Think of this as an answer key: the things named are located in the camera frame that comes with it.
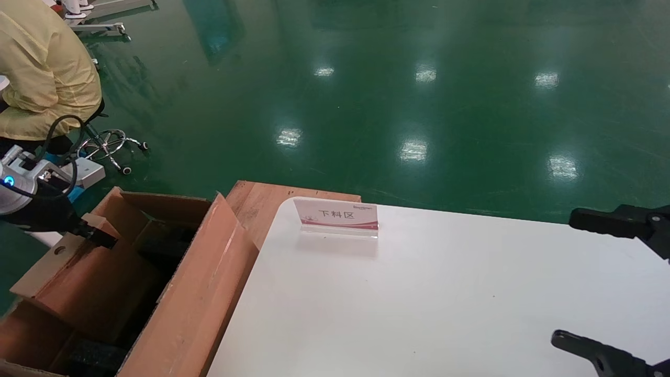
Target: yellow shirt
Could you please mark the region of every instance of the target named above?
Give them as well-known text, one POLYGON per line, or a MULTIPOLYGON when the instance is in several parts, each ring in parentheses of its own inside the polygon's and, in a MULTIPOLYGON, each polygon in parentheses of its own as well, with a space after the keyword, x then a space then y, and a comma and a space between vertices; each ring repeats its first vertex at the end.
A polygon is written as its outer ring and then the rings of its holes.
MULTIPOLYGON (((0 136, 44 140, 56 118, 72 114, 86 121, 103 94, 88 51, 76 34, 42 0, 0 0, 0 74, 10 106, 0 113, 0 136)), ((55 136, 79 127, 60 123, 55 136)))

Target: cardboard box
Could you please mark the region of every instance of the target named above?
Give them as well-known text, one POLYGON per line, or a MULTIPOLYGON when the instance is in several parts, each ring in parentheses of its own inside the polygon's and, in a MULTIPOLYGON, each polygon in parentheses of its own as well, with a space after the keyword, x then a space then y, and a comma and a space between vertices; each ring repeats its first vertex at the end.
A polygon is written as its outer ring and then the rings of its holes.
POLYGON ((157 279, 137 254, 157 223, 197 233, 119 376, 207 371, 258 256, 224 197, 210 202, 114 188, 86 218, 117 234, 119 243, 92 248, 68 234, 15 284, 11 291, 23 302, 0 323, 0 375, 53 376, 80 334, 113 343, 157 279))

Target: black cable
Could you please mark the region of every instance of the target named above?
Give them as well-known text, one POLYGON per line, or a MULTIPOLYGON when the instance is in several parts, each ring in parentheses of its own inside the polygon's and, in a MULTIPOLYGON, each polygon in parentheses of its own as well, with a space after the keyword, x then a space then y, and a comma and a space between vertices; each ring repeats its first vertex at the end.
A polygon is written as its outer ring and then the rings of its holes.
MULTIPOLYGON (((84 139, 84 135, 85 135, 85 133, 84 133, 84 126, 85 126, 84 121, 76 115, 63 115, 62 117, 59 117, 58 119, 56 119, 51 124, 51 127, 49 128, 49 133, 47 134, 46 140, 44 141, 44 145, 42 146, 42 150, 38 154, 38 157, 35 158, 36 162, 39 162, 40 160, 42 160, 42 158, 44 158, 44 155, 46 154, 46 148, 49 146, 49 143, 51 142, 52 137, 54 137, 54 131, 56 130, 56 126, 61 121, 63 121, 64 119, 68 119, 68 118, 76 119, 79 122, 80 127, 79 127, 79 139, 77 140, 77 143, 74 144, 70 148, 70 150, 68 150, 68 154, 66 155, 66 157, 71 157, 73 151, 76 149, 76 146, 81 144, 81 141, 84 139)), ((35 195, 35 194, 31 194, 27 191, 23 191, 20 188, 16 188, 14 186, 11 186, 7 183, 1 182, 1 181, 0 181, 0 184, 2 186, 4 186, 5 188, 7 188, 7 189, 19 194, 19 195, 23 195, 23 196, 29 197, 31 199, 41 199, 41 200, 47 200, 47 201, 53 201, 53 200, 56 200, 56 199, 61 199, 62 197, 67 197, 72 192, 72 190, 74 190, 74 187, 77 184, 76 159, 75 159, 75 161, 71 161, 71 163, 72 163, 72 180, 70 181, 70 186, 68 186, 67 190, 65 190, 64 192, 62 192, 58 195, 35 195)))

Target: person's arm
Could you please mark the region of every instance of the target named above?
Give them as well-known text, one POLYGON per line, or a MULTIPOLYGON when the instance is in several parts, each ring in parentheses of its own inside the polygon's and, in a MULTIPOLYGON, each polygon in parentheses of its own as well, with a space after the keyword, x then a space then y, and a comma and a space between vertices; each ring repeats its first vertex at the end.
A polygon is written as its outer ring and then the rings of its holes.
POLYGON ((54 75, 46 66, 47 46, 0 12, 0 74, 9 79, 2 98, 12 107, 42 113, 58 102, 54 75))

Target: white table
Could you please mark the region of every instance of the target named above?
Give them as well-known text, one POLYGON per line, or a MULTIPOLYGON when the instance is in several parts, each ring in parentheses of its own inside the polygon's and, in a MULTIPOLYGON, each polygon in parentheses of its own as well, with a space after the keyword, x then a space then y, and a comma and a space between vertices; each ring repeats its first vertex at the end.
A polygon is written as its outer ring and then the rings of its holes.
POLYGON ((596 377, 555 329, 670 357, 670 267, 639 240, 379 207, 378 240, 279 208, 209 377, 596 377))

